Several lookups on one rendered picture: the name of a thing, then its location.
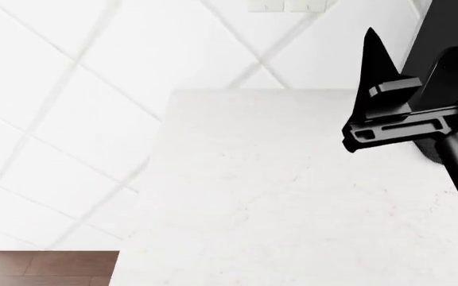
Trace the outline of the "black appliance panel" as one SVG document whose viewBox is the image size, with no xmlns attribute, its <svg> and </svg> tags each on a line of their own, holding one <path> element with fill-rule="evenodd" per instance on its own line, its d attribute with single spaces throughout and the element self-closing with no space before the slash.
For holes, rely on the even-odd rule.
<svg viewBox="0 0 458 286">
<path fill-rule="evenodd" d="M 402 74 L 422 81 L 447 48 L 458 47 L 458 0 L 432 0 L 413 38 Z"/>
</svg>

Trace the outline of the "white wall outlet plate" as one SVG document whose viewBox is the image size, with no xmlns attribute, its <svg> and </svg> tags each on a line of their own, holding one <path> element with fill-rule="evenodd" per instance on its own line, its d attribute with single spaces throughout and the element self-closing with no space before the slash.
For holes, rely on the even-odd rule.
<svg viewBox="0 0 458 286">
<path fill-rule="evenodd" d="M 280 13 L 284 11 L 285 0 L 247 0 L 251 13 Z"/>
<path fill-rule="evenodd" d="M 288 0 L 289 11 L 294 13 L 323 13 L 328 0 Z"/>
</svg>

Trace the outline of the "dark round textured object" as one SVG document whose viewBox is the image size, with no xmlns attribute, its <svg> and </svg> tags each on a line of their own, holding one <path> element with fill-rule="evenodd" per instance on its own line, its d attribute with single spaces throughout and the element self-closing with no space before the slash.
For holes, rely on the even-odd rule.
<svg viewBox="0 0 458 286">
<path fill-rule="evenodd" d="M 427 159 L 432 161 L 435 164 L 443 164 L 442 159 L 439 157 L 437 150 L 435 148 L 436 142 L 430 138 L 426 138 L 423 140 L 416 140 L 413 142 L 416 147 L 419 149 L 421 154 L 424 155 Z"/>
</svg>

